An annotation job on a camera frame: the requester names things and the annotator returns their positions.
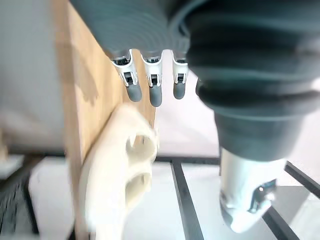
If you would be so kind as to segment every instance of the gray wall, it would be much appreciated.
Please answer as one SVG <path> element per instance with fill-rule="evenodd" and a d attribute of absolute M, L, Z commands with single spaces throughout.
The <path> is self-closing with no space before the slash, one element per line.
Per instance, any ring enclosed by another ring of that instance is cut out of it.
<path fill-rule="evenodd" d="M 63 146 L 50 0 L 0 1 L 0 128 L 11 143 Z"/>

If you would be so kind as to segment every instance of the robotic finger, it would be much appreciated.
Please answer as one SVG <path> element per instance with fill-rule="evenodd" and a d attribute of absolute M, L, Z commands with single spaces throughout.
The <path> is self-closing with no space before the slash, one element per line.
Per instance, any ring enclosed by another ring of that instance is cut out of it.
<path fill-rule="evenodd" d="M 186 81 L 189 72 L 188 63 L 184 54 L 172 52 L 173 69 L 173 95 L 176 99 L 182 99 L 186 92 Z"/>
<path fill-rule="evenodd" d="M 162 103 L 162 52 L 142 52 L 146 77 L 149 85 L 149 99 L 154 107 Z"/>
<path fill-rule="evenodd" d="M 123 54 L 123 56 L 112 59 L 112 63 L 126 87 L 126 92 L 130 100 L 139 102 L 142 98 L 142 92 L 132 55 L 132 49 Z"/>

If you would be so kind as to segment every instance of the white surface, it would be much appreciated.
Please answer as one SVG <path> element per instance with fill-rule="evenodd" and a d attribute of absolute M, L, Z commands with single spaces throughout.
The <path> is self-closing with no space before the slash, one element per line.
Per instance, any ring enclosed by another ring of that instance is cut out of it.
<path fill-rule="evenodd" d="M 40 234 L 65 239 L 75 217 L 68 164 L 64 159 L 43 160 L 33 170 L 29 191 Z"/>
<path fill-rule="evenodd" d="M 173 94 L 172 55 L 162 55 L 162 104 L 156 109 L 155 127 L 159 132 L 162 155 L 218 156 L 218 136 L 214 115 L 196 95 L 197 76 L 189 71 L 185 96 L 177 100 Z"/>
<path fill-rule="evenodd" d="M 174 180 L 169 163 L 154 163 L 152 188 L 129 214 L 124 240 L 184 240 Z"/>
<path fill-rule="evenodd" d="M 0 179 L 6 179 L 23 163 L 23 156 L 10 155 L 5 161 L 0 161 Z"/>
<path fill-rule="evenodd" d="M 302 240 L 320 239 L 320 199 L 312 193 L 302 204 L 290 227 Z"/>
<path fill-rule="evenodd" d="M 44 160 L 34 170 L 29 188 L 40 234 L 66 239 L 74 224 L 66 162 Z M 127 217 L 123 234 L 124 240 L 185 239 L 169 163 L 152 166 L 151 191 Z"/>

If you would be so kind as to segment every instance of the wooden block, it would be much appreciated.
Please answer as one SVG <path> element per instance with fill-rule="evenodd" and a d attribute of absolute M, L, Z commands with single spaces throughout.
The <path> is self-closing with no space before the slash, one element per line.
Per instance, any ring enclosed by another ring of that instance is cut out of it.
<path fill-rule="evenodd" d="M 118 73 L 95 38 L 67 0 L 52 0 L 55 48 L 63 93 L 66 155 L 70 166 L 77 239 L 88 239 L 79 209 L 78 183 L 90 147 L 115 107 L 129 102 Z M 142 90 L 142 101 L 134 104 L 153 126 L 155 108 L 139 51 L 134 60 Z"/>

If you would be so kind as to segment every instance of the cream plastic handle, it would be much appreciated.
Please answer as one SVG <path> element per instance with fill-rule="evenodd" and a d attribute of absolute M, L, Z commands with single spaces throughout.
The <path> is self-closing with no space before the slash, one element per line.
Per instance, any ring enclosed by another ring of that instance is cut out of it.
<path fill-rule="evenodd" d="M 137 136 L 143 143 L 135 143 Z M 151 187 L 158 141 L 133 107 L 115 109 L 82 169 L 79 194 L 90 232 L 96 239 L 120 240 L 127 214 Z"/>

